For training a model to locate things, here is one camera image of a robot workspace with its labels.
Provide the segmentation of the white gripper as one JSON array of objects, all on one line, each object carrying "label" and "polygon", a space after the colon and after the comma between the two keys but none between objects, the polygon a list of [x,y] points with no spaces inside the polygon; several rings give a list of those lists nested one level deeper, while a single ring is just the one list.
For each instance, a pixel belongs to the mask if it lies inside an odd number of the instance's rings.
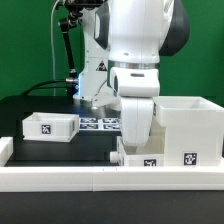
[{"label": "white gripper", "polygon": [[152,98],[121,98],[120,128],[126,146],[144,146],[153,116]]}]

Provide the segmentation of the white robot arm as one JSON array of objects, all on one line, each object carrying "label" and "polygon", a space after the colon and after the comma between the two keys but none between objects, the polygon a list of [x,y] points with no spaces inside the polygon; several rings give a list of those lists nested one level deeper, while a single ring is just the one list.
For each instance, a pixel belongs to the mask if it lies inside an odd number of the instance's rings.
[{"label": "white robot arm", "polygon": [[82,10],[85,65],[79,96],[121,111],[123,142],[144,145],[159,95],[158,64],[189,38],[181,0],[103,0]]}]

